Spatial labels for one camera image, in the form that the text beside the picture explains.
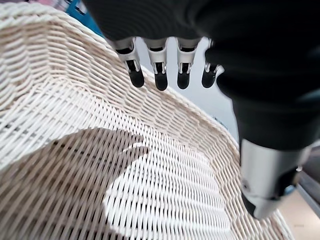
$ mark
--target white wall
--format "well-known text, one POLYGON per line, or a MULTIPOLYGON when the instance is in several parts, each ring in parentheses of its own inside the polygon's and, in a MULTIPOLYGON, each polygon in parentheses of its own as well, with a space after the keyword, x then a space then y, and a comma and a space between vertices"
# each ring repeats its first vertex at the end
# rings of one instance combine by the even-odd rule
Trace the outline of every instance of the white wall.
MULTIPOLYGON (((147 47, 143 40, 138 38, 136 40, 136 46, 141 65, 153 72, 147 47)), ((204 88, 201 84, 205 66, 205 50, 207 47, 208 40, 204 38, 197 47, 194 64, 190 74, 189 87, 182 90, 177 86, 177 44, 174 38, 170 38, 167 45, 168 85, 191 100, 207 114, 219 119, 238 141, 237 123, 232 110, 232 101, 220 92, 216 83, 209 89, 204 88)))

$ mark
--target robotic hand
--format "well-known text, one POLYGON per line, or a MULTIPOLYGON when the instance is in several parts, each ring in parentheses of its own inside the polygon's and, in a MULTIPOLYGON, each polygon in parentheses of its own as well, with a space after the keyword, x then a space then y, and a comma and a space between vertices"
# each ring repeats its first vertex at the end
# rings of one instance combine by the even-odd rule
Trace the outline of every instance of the robotic hand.
POLYGON ((256 219, 295 188, 320 125, 320 15, 311 0, 84 0, 132 84, 144 78, 135 37, 147 45, 156 87, 166 89, 166 41, 178 43, 177 84, 185 89, 201 37, 202 85, 217 79, 236 116, 242 199, 256 219))

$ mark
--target black fingertip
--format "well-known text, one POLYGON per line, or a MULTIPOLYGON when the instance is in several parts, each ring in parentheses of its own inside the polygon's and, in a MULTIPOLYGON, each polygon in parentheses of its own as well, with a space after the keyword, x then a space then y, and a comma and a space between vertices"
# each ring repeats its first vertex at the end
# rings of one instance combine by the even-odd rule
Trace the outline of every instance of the black fingertip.
POLYGON ((145 84, 144 75, 142 70, 129 72, 130 80, 136 88, 141 88, 145 84))
POLYGON ((254 216, 254 211, 256 209, 256 206, 253 205, 242 192, 241 192, 241 198, 247 212, 251 215, 251 217, 256 219, 256 217, 254 216))
POLYGON ((190 74, 178 73, 177 84, 180 89, 186 89, 189 86, 190 74))
POLYGON ((158 73, 154 75, 155 86, 159 91, 164 91, 168 87, 167 74, 158 73))
POLYGON ((206 72, 203 71, 202 75, 202 86, 206 89, 211 88, 212 85, 215 83, 216 80, 216 74, 212 71, 206 72))

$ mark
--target wicker basket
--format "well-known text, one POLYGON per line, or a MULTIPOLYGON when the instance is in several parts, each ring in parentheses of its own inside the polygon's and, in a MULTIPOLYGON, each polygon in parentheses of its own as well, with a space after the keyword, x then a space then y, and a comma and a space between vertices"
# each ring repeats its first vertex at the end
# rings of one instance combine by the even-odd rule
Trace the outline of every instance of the wicker basket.
POLYGON ((106 41, 40 4, 0 4, 0 239, 292 239, 240 196, 230 134, 106 41))

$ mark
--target woven basket weave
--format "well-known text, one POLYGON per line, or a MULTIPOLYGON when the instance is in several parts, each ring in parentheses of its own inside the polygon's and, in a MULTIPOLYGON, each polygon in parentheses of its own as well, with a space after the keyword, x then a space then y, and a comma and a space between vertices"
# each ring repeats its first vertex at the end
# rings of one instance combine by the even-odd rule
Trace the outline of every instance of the woven basket weave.
POLYGON ((240 196, 230 134, 105 40, 40 4, 0 4, 0 239, 292 239, 240 196))

